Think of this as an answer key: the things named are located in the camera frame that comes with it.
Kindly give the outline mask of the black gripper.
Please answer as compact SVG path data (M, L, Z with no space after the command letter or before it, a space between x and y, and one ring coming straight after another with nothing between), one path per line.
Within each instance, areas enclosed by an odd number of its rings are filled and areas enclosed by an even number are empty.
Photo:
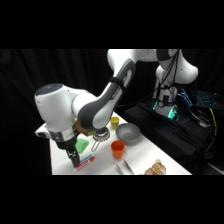
M77 139L75 137L66 141L56 141L57 147L61 150L66 151L68 158L72 162L73 167L78 166L80 164L80 155L75 147L76 142Z

